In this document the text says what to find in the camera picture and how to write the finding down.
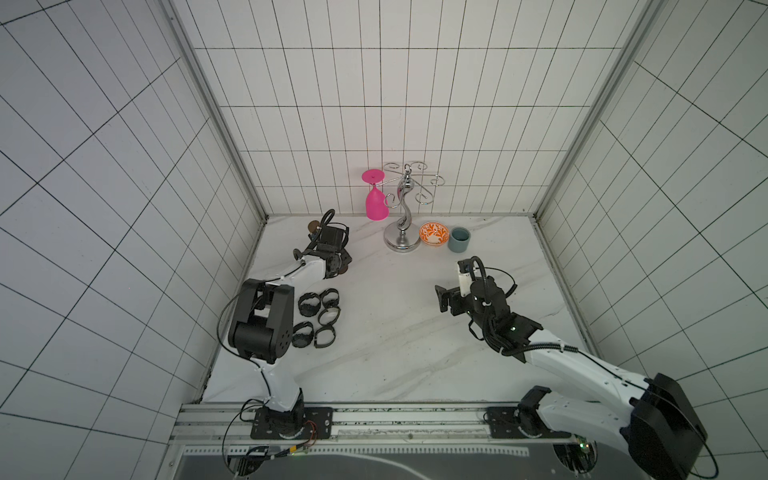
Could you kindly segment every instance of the pink wine glass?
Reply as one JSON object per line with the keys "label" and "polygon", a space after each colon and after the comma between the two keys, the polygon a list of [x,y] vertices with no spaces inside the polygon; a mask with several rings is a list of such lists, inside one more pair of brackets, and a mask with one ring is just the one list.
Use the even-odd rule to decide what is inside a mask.
{"label": "pink wine glass", "polygon": [[389,216],[389,208],[384,204],[384,193],[376,188],[376,184],[382,180],[384,180],[384,172],[381,170],[366,170],[362,174],[362,181],[373,186],[366,197],[366,214],[371,220],[384,220]]}

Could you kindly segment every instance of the white tiled wall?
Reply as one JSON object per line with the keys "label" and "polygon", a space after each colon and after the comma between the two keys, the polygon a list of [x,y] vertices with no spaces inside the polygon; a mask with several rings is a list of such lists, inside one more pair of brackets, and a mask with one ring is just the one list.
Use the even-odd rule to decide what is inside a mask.
{"label": "white tiled wall", "polygon": [[153,0],[0,22],[2,476],[154,478],[255,204]]}
{"label": "white tiled wall", "polygon": [[680,381],[721,478],[768,468],[767,9],[669,2],[541,219],[605,358]]}
{"label": "white tiled wall", "polygon": [[364,213],[413,161],[446,180],[413,210],[535,210],[644,3],[174,0],[279,214]]}

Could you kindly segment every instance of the orange patterned bowl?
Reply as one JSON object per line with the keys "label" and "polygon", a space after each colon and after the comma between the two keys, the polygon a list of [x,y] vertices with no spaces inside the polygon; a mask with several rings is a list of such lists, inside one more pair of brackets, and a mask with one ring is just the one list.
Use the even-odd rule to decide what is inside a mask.
{"label": "orange patterned bowl", "polygon": [[448,241],[448,228],[442,223],[427,222],[419,228],[419,237],[422,242],[433,247],[439,247]]}

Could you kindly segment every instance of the black ring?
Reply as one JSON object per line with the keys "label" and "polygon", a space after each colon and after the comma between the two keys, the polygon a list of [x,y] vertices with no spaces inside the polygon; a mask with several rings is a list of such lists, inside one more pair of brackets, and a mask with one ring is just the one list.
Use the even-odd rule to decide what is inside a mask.
{"label": "black ring", "polygon": [[[335,294],[336,294],[336,298],[332,298],[331,300],[328,300],[328,301],[326,302],[326,301],[325,301],[325,300],[323,300],[323,299],[324,299],[324,298],[326,297],[326,295],[328,295],[329,293],[335,293]],[[322,292],[322,293],[320,294],[320,302],[323,304],[323,306],[324,306],[324,307],[326,307],[326,310],[327,310],[327,309],[329,309],[329,308],[331,308],[332,306],[339,306],[339,299],[340,299],[340,298],[341,298],[341,296],[339,295],[339,291],[338,291],[338,290],[336,290],[335,288],[329,288],[328,290],[326,290],[325,292]]]}
{"label": "black ring", "polygon": [[[325,315],[328,312],[328,310],[331,310],[331,309],[335,309],[336,310],[336,318],[334,318],[333,320],[329,321],[328,323],[323,323],[321,321],[321,319],[323,318],[323,315]],[[330,306],[328,308],[323,309],[323,311],[320,312],[320,314],[317,316],[317,322],[321,326],[331,326],[334,323],[336,323],[336,321],[339,319],[339,315],[341,315],[341,307],[340,306]]]}
{"label": "black ring", "polygon": [[320,295],[314,292],[308,292],[299,297],[299,313],[301,313],[302,316],[315,316],[320,311],[320,305],[323,303],[322,301],[319,301],[317,305],[313,305],[312,303],[304,303],[312,298],[317,298],[320,300]]}
{"label": "black ring", "polygon": [[[330,330],[331,332],[333,332],[333,338],[332,338],[332,339],[331,339],[331,341],[330,341],[330,342],[328,342],[328,343],[321,343],[321,344],[318,344],[318,343],[317,343],[317,334],[318,334],[318,333],[320,333],[320,332],[323,332],[323,331],[325,331],[325,330]],[[325,326],[321,326],[321,327],[320,327],[319,329],[317,329],[317,331],[315,332],[315,348],[316,348],[316,349],[324,349],[324,348],[326,348],[327,346],[331,346],[331,344],[333,344],[333,342],[335,342],[335,341],[336,341],[336,330],[333,328],[333,325],[325,325]]]}
{"label": "black ring", "polygon": [[[296,333],[297,331],[306,327],[312,329],[310,333]],[[315,326],[312,324],[312,322],[301,322],[298,325],[293,326],[293,338],[291,338],[290,344],[295,346],[297,349],[302,349],[305,346],[309,346],[314,338]]]}

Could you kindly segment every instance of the silver metal stand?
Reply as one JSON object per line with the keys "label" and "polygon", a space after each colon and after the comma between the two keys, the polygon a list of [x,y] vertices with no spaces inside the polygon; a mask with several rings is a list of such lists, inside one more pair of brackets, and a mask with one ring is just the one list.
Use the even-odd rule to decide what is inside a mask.
{"label": "silver metal stand", "polygon": [[[412,164],[416,169],[418,170],[426,170],[427,166],[424,162],[414,162]],[[421,187],[421,190],[416,194],[416,201],[418,201],[421,205],[429,205],[433,201],[435,201],[435,194],[429,190],[427,190],[424,185],[421,185],[418,181],[414,180],[412,176],[412,166],[411,164],[404,164],[402,166],[402,172],[400,171],[401,167],[399,164],[386,164],[384,165],[384,170],[388,172],[392,172],[394,174],[402,174],[400,177],[393,178],[391,180],[388,180],[386,182],[382,182],[381,184],[376,185],[377,187],[380,187],[384,184],[388,184],[390,182],[393,182],[395,180],[400,180],[400,183],[397,185],[397,200],[398,203],[394,205],[390,205],[388,200],[389,196],[392,196],[392,199],[394,200],[395,195],[394,194],[387,194],[384,203],[389,208],[397,208],[402,206],[403,210],[405,211],[405,214],[398,219],[396,222],[391,223],[387,226],[386,229],[384,229],[384,242],[386,243],[386,246],[394,250],[395,252],[405,253],[410,252],[411,250],[414,250],[416,247],[419,246],[421,243],[421,238],[419,237],[419,227],[412,224],[413,217],[411,215],[411,209],[408,207],[408,204],[406,203],[406,195],[410,193],[411,190],[413,190],[414,184]],[[443,180],[442,177],[439,175],[434,175],[435,178],[430,180],[430,183],[438,187],[440,185],[443,185],[445,183],[445,180]]]}

